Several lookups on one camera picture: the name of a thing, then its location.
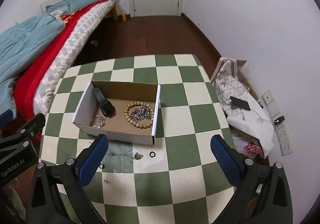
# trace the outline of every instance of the bottle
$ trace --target bottle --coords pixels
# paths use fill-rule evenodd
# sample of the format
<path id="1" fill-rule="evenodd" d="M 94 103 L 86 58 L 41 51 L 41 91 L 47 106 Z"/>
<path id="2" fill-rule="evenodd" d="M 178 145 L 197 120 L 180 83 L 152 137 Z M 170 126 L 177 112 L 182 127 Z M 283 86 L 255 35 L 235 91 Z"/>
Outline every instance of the bottle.
<path id="1" fill-rule="evenodd" d="M 122 22 L 126 22 L 127 21 L 127 16 L 125 14 L 125 10 L 122 10 Z"/>

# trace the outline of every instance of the mattress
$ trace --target mattress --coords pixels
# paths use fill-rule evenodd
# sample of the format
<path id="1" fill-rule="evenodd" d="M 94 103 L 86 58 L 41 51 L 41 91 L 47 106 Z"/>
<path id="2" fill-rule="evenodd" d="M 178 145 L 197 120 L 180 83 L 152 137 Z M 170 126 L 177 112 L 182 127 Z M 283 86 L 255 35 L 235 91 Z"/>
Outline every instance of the mattress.
<path id="1" fill-rule="evenodd" d="M 81 52 L 89 36 L 97 28 L 102 19 L 113 8 L 114 1 L 99 3 L 85 13 L 77 22 L 71 35 L 59 51 L 57 57 L 42 78 L 35 92 L 34 114 L 46 115 L 51 104 L 53 92 L 61 77 L 64 76 Z"/>

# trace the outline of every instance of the green and white checkered table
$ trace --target green and white checkered table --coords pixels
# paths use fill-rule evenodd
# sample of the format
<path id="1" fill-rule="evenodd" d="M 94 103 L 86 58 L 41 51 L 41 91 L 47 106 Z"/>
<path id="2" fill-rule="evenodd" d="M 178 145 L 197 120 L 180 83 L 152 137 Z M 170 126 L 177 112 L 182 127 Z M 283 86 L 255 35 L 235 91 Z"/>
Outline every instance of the green and white checkered table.
<path id="1" fill-rule="evenodd" d="M 60 79 L 41 141 L 41 161 L 63 164 L 89 147 L 95 137 L 71 123 L 91 80 L 161 84 L 154 146 L 110 141 L 104 169 L 84 188 L 108 224 L 208 224 L 233 195 L 211 153 L 215 134 L 234 147 L 228 123 L 198 58 L 191 54 L 146 55 L 71 67 Z M 156 157 L 149 156 L 150 151 Z M 63 186 L 59 191 L 71 218 L 79 222 Z"/>

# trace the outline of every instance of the white cardboard box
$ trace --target white cardboard box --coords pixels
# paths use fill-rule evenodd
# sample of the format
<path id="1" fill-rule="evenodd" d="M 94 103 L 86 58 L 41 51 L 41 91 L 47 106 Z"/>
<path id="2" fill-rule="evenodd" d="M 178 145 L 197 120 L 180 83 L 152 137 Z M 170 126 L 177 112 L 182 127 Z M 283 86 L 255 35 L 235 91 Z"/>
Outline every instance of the white cardboard box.
<path id="1" fill-rule="evenodd" d="M 96 97 L 93 94 L 95 87 L 99 87 L 103 95 L 116 108 L 116 115 L 112 118 L 107 117 L 105 126 L 100 129 L 90 127 L 93 115 L 103 116 Z M 80 98 L 72 122 L 88 135 L 98 136 L 99 134 L 105 134 L 108 139 L 154 145 L 159 99 L 160 85 L 92 80 L 88 82 Z M 124 110 L 127 104 L 137 101 L 149 103 L 154 108 L 154 123 L 151 128 L 140 129 L 134 127 L 125 118 Z M 147 121 L 147 119 L 143 119 L 141 123 L 147 123 Z"/>

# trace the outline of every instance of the silver chain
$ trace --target silver chain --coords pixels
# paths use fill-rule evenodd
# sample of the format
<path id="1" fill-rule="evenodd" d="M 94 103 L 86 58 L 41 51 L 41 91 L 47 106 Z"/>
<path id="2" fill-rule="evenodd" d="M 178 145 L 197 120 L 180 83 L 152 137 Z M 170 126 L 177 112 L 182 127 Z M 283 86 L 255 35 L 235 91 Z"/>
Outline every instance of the silver chain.
<path id="1" fill-rule="evenodd" d="M 141 110 L 134 108 L 129 116 L 134 122 L 139 122 L 143 119 L 151 119 L 151 111 L 146 106 L 141 106 Z"/>
<path id="2" fill-rule="evenodd" d="M 95 118 L 99 119 L 99 125 L 98 126 L 93 124 Z M 95 127 L 95 128 L 102 128 L 105 125 L 105 121 L 106 121 L 105 117 L 94 115 L 92 117 L 92 120 L 91 120 L 91 125 L 92 125 L 92 127 Z"/>
<path id="3" fill-rule="evenodd" d="M 136 152 L 136 154 L 134 156 L 130 156 L 130 155 L 127 155 L 127 154 L 116 154 L 115 152 L 109 152 L 109 153 L 107 153 L 107 155 L 109 157 L 113 157 L 113 156 L 116 156 L 116 155 L 123 155 L 123 156 L 130 157 L 131 159 L 134 159 L 134 160 L 140 160 L 141 158 L 143 158 L 143 155 L 139 154 L 138 152 Z"/>

